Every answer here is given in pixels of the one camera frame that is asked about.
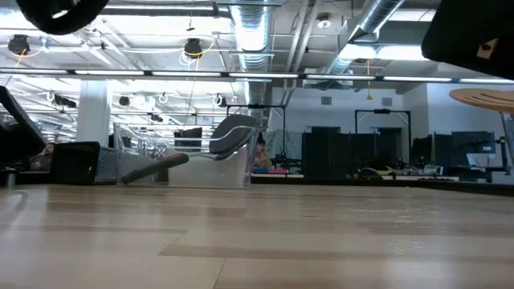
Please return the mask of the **metal box grater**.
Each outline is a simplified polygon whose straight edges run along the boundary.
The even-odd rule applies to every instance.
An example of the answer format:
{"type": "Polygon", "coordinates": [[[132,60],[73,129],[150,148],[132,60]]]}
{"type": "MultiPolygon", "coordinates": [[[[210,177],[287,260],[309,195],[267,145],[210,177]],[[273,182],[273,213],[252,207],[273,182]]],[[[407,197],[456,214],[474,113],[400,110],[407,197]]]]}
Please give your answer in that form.
{"type": "Polygon", "coordinates": [[[115,184],[116,177],[115,150],[100,146],[94,182],[96,184],[115,184]]]}

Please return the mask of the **light wooden spatula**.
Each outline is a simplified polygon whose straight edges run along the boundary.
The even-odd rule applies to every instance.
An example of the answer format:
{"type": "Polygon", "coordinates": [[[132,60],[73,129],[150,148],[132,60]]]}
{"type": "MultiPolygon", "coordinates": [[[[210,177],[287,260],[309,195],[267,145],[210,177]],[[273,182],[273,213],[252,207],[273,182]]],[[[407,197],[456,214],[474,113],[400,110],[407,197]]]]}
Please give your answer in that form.
{"type": "Polygon", "coordinates": [[[462,88],[449,93],[453,100],[497,112],[514,113],[514,91],[462,88]]]}

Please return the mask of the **black metal gantry frame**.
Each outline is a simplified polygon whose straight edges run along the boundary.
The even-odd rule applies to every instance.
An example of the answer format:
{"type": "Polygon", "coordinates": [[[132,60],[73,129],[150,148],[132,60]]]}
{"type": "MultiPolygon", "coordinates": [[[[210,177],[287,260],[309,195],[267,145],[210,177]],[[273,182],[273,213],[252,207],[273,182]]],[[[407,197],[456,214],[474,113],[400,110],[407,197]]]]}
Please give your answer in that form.
{"type": "Polygon", "coordinates": [[[411,118],[411,112],[410,111],[406,111],[406,110],[390,110],[388,108],[377,108],[377,109],[357,109],[357,110],[354,110],[354,132],[355,134],[358,134],[358,129],[359,129],[359,124],[361,122],[361,120],[358,118],[358,114],[360,112],[363,112],[365,113],[366,115],[368,113],[373,113],[373,114],[395,114],[397,117],[399,117],[400,119],[404,120],[401,116],[401,114],[405,114],[407,119],[404,120],[405,123],[407,123],[408,125],[408,156],[409,156],[409,160],[411,158],[411,155],[412,155],[412,152],[411,152],[411,149],[412,149],[412,118],[411,118]]]}
{"type": "Polygon", "coordinates": [[[287,171],[289,171],[289,161],[288,161],[287,153],[286,153],[286,106],[283,104],[278,104],[278,105],[274,105],[274,104],[228,104],[226,106],[226,116],[230,115],[230,110],[232,108],[237,108],[237,109],[246,108],[247,110],[252,110],[252,109],[258,109],[258,110],[281,109],[282,110],[282,113],[278,114],[278,116],[280,116],[283,121],[282,152],[280,153],[280,157],[278,158],[278,164],[281,164],[283,169],[286,169],[287,171]]]}

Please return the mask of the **black chair back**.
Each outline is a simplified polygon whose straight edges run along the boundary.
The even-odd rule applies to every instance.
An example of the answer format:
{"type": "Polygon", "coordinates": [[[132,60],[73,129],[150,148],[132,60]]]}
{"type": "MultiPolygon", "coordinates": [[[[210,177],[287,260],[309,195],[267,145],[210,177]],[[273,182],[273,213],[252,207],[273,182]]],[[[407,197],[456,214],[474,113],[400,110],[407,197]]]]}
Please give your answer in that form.
{"type": "Polygon", "coordinates": [[[95,141],[60,143],[55,146],[50,174],[56,184],[92,185],[100,155],[95,141]]]}

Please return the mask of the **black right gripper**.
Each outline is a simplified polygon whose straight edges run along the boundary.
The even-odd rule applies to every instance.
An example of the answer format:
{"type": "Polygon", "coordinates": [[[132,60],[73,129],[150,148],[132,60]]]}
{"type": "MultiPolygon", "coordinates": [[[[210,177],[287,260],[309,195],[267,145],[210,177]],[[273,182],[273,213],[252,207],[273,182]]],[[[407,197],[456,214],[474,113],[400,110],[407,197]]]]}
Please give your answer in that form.
{"type": "Polygon", "coordinates": [[[433,61],[514,79],[514,0],[441,0],[421,50],[433,61]]]}

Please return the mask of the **black metal table frame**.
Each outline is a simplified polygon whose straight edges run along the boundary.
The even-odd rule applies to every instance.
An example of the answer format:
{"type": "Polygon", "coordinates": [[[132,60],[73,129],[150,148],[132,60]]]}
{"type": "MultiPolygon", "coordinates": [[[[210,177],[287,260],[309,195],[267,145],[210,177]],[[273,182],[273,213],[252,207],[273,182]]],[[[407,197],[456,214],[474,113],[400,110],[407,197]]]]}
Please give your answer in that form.
{"type": "Polygon", "coordinates": [[[433,181],[433,180],[362,180],[362,179],[320,179],[294,177],[252,177],[251,184],[260,185],[332,185],[332,186],[367,186],[367,187],[409,187],[421,189],[439,189],[463,193],[514,197],[514,185],[433,181]]]}

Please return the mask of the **long LED light bar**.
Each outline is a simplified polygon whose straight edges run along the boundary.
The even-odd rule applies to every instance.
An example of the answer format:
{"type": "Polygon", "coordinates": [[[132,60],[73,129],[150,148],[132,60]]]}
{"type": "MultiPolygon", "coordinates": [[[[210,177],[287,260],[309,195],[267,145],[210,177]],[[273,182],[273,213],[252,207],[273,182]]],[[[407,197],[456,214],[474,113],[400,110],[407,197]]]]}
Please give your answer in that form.
{"type": "Polygon", "coordinates": [[[398,83],[462,83],[507,85],[514,80],[498,78],[448,78],[398,75],[325,75],[304,73],[267,73],[267,72],[227,72],[227,71],[138,71],[138,70],[65,70],[0,67],[1,75],[30,75],[42,77],[104,79],[243,79],[249,80],[320,80],[320,81],[365,81],[398,83]]]}

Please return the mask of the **person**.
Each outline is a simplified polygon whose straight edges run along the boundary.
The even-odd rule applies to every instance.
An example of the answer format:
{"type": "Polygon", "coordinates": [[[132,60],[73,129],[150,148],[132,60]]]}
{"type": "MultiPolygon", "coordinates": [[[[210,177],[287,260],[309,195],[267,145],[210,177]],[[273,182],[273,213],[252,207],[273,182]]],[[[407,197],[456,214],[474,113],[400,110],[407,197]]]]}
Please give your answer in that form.
{"type": "Polygon", "coordinates": [[[254,167],[258,169],[269,169],[272,167],[272,162],[265,151],[265,140],[259,136],[255,147],[255,160],[254,167]]]}
{"type": "Polygon", "coordinates": [[[55,151],[55,143],[46,144],[43,152],[31,158],[31,171],[46,172],[51,168],[52,157],[55,151]]]}

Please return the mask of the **white plastic bin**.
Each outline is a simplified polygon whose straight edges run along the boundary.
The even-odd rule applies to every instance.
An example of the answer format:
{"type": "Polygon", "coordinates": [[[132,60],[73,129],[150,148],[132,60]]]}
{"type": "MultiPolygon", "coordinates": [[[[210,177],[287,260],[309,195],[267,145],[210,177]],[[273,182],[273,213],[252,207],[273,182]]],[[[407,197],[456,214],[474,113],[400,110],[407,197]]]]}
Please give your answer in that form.
{"type": "Polygon", "coordinates": [[[254,154],[244,145],[224,160],[189,153],[189,161],[168,169],[169,186],[207,189],[245,189],[250,185],[254,154]]]}

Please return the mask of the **black room divider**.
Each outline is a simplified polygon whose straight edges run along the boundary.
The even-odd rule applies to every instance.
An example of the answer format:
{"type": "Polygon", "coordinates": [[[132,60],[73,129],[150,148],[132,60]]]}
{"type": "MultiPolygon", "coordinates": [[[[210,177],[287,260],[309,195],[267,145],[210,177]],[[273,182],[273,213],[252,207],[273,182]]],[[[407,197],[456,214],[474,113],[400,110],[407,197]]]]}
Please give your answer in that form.
{"type": "Polygon", "coordinates": [[[402,159],[396,128],[341,133],[323,128],[302,135],[301,164],[306,178],[351,178],[364,168],[386,170],[402,159]]]}

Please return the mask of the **silver ventilation duct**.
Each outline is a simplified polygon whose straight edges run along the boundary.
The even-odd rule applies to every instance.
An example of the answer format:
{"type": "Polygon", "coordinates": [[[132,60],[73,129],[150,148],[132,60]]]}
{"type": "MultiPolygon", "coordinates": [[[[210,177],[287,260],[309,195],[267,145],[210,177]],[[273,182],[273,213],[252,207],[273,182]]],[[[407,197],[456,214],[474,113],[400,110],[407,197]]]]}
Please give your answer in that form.
{"type": "Polygon", "coordinates": [[[333,61],[324,68],[323,74],[340,75],[344,74],[352,61],[359,59],[354,56],[358,45],[354,41],[371,36],[372,43],[378,39],[380,29],[399,9],[405,0],[366,0],[361,13],[349,20],[346,20],[338,36],[340,51],[333,61]]]}
{"type": "Polygon", "coordinates": [[[240,67],[243,71],[269,72],[273,8],[270,0],[243,1],[243,5],[230,6],[240,67]]]}

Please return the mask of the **black ceiling-mounted device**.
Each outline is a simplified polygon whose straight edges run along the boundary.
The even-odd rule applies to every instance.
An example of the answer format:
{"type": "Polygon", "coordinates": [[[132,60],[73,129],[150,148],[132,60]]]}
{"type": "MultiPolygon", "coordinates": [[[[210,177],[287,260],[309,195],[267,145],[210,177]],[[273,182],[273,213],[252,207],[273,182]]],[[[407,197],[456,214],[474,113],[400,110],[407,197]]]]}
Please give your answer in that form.
{"type": "Polygon", "coordinates": [[[7,44],[9,52],[15,55],[25,55],[31,51],[27,35],[13,35],[7,44]]]}
{"type": "Polygon", "coordinates": [[[188,59],[199,59],[202,56],[202,46],[200,39],[187,39],[184,48],[184,55],[188,59]]]}

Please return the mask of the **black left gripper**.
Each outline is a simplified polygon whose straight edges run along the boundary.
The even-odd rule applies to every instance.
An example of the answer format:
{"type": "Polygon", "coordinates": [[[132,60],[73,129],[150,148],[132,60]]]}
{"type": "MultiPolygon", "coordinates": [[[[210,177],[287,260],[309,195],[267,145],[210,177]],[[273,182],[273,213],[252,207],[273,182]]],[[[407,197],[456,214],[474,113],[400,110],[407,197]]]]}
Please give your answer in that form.
{"type": "Polygon", "coordinates": [[[109,0],[15,0],[25,19],[49,35],[67,35],[90,24],[109,0]]]}

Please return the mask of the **white building column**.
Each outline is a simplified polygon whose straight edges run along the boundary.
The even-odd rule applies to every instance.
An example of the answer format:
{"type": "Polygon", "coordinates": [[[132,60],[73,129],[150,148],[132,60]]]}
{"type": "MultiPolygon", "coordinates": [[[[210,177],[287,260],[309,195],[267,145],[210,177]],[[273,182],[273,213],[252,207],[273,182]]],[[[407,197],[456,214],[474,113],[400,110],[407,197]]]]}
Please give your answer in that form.
{"type": "Polygon", "coordinates": [[[107,80],[82,80],[75,140],[108,146],[112,94],[107,80]]]}

